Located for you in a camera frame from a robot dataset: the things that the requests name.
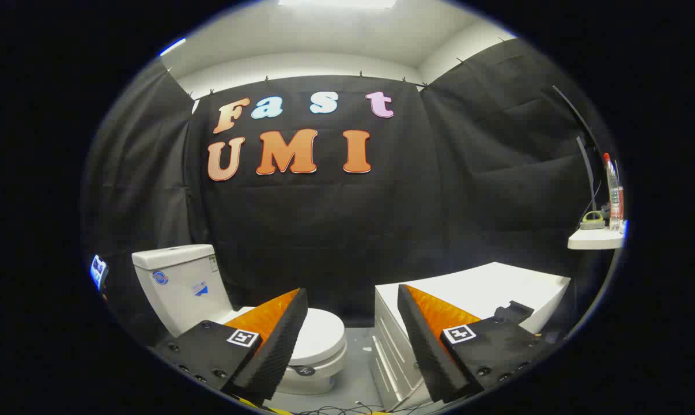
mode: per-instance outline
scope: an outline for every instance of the letter u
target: letter u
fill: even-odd
[[[225,169],[219,166],[222,149],[224,149],[224,142],[215,142],[207,148],[210,152],[207,173],[213,181],[221,182],[235,175],[237,166],[240,165],[240,147],[242,147],[243,142],[245,142],[245,137],[237,137],[229,140],[229,166]]]

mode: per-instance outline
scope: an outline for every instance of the orange letter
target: orange letter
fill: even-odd
[[[371,165],[365,161],[365,141],[371,137],[368,131],[347,130],[342,133],[347,138],[347,163],[342,170],[347,173],[368,173]]]
[[[229,140],[229,166],[222,170],[219,167],[220,156],[224,148],[224,142],[215,142],[208,147],[210,152],[209,163],[207,165],[207,173],[215,182],[227,180],[235,175],[237,166],[240,164],[240,145],[245,142],[245,137],[238,137]]]
[[[216,128],[214,129],[214,134],[231,129],[232,126],[235,125],[232,118],[235,118],[235,120],[240,118],[240,114],[243,113],[242,107],[248,105],[250,105],[250,99],[248,98],[243,98],[234,103],[222,105],[219,108],[219,124],[217,124]]]
[[[289,168],[289,163],[294,159],[292,173],[314,173],[316,164],[312,161],[311,147],[316,137],[316,130],[299,130],[294,134],[294,138],[286,145],[284,138],[278,131],[268,131],[260,135],[263,141],[263,158],[260,167],[255,169],[255,173],[260,175],[273,174],[276,168],[271,161],[276,159],[276,164],[281,173]]]

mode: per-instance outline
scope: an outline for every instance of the white toilet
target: white toilet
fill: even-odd
[[[211,245],[135,252],[132,262],[150,305],[174,337],[203,320],[224,324],[253,309],[232,309]],[[347,344],[340,318],[324,310],[308,309],[289,367],[276,391],[300,395],[329,392],[335,375],[343,368]]]
[[[252,309],[243,307],[217,323],[224,324]],[[331,312],[308,309],[289,367],[276,392],[316,395],[331,391],[335,385],[335,375],[345,364],[347,349],[342,320]]]

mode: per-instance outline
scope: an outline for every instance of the ceiling light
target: ceiling light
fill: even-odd
[[[180,44],[183,44],[184,42],[186,42],[186,39],[181,39],[181,40],[177,41],[176,43],[170,45],[170,47],[168,47],[168,49],[161,52],[161,56],[165,55],[166,53],[171,52],[171,49],[173,49],[174,47],[177,47]]]
[[[396,0],[278,0],[279,6],[313,5],[356,9],[388,9],[395,3]]]

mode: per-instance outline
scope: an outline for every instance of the gray floor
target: gray floor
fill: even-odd
[[[382,410],[381,398],[376,389],[376,383],[371,376],[368,366],[373,358],[373,341],[371,340],[373,327],[366,329],[345,329],[347,339],[347,351],[345,352],[345,368],[337,373],[335,386],[327,394],[322,395],[292,395],[276,392],[273,399],[266,400],[263,404],[272,408],[288,410],[293,413],[310,412],[324,406],[333,406],[341,409],[355,408],[355,401],[363,402],[371,406],[371,410]],[[442,402],[424,404],[411,415],[425,415],[442,408]],[[356,408],[368,413],[366,408]],[[323,409],[322,413],[339,415],[339,409]],[[358,415],[357,412],[346,412],[347,415]],[[410,410],[401,410],[402,415],[409,415]]]

